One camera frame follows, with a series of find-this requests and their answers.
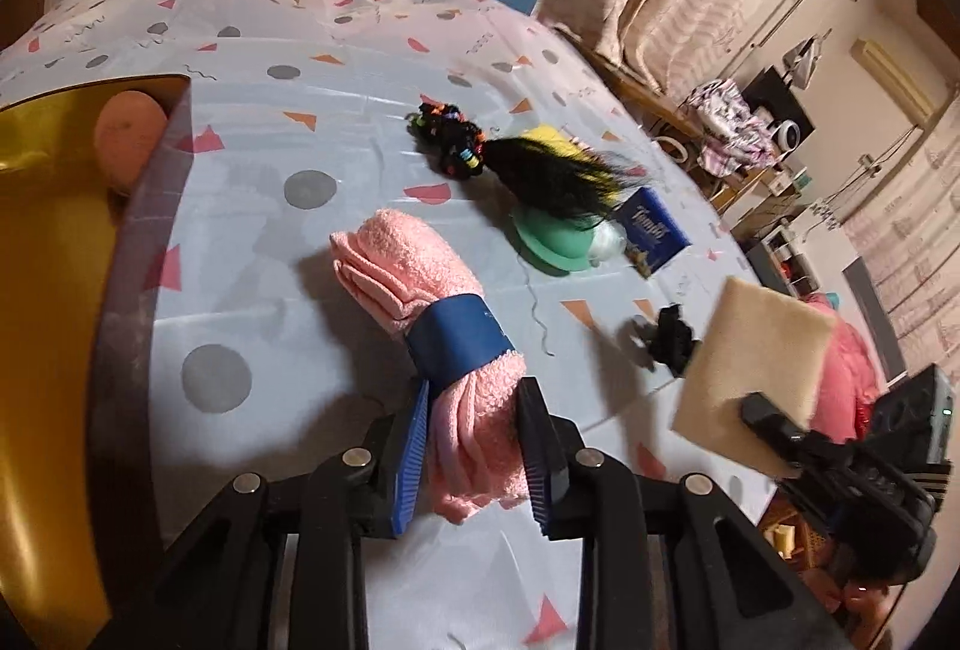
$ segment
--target patterned tablecloth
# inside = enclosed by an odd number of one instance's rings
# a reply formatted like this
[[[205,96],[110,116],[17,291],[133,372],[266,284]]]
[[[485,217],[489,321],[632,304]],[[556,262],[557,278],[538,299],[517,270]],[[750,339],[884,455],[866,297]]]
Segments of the patterned tablecloth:
[[[680,382],[638,365],[630,338],[632,315],[669,302],[702,332],[725,276],[752,273],[685,175],[539,22],[496,0],[65,0],[0,55],[0,104],[157,73],[192,79],[195,152],[152,340],[165,540],[234,474],[310,471],[397,403],[409,358],[340,288],[328,252],[333,230],[381,206],[459,252],[551,411],[589,444],[651,476],[709,473],[760,517],[770,482],[669,430]],[[620,258],[544,273],[517,254],[493,175],[450,182],[416,150],[404,117],[421,94],[504,134],[547,123],[632,158],[692,246],[651,281]],[[460,527],[422,514],[367,552],[373,648],[573,644],[579,543],[547,543],[526,507]]]

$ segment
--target blue tissue packet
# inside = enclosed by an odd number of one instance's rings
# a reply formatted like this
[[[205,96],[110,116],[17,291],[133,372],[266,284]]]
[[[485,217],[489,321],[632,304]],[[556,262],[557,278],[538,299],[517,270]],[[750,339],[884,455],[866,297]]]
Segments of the blue tissue packet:
[[[430,399],[514,348],[484,300],[472,293],[431,303],[407,332],[407,350]]]
[[[613,211],[613,219],[627,231],[627,257],[643,276],[650,276],[690,246],[652,187],[640,187]]]

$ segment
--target beige sponge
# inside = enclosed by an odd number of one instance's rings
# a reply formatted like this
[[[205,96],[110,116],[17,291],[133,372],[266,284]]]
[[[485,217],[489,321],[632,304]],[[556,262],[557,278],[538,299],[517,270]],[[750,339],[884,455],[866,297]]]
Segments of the beige sponge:
[[[809,428],[835,322],[792,297],[729,276],[686,368],[673,430],[767,476],[793,476],[743,425],[740,399],[760,391]]]

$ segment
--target yellow panel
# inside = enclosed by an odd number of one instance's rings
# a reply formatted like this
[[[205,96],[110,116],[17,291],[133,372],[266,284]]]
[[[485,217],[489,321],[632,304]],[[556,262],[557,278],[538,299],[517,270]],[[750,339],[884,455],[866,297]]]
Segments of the yellow panel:
[[[104,103],[181,77],[93,83],[0,110],[0,591],[40,650],[107,619],[88,516],[86,382],[114,244],[93,155]]]

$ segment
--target rolled towel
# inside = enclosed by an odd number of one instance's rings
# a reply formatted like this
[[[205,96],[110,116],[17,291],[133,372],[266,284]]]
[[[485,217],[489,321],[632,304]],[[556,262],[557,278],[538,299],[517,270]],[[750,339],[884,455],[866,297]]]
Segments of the rolled towel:
[[[483,288],[448,243],[416,217],[381,209],[356,233],[330,235],[340,283],[373,319],[406,336],[431,303]],[[427,478],[433,510],[459,523],[492,501],[525,500],[514,423],[523,355],[507,351],[440,393],[430,414]]]

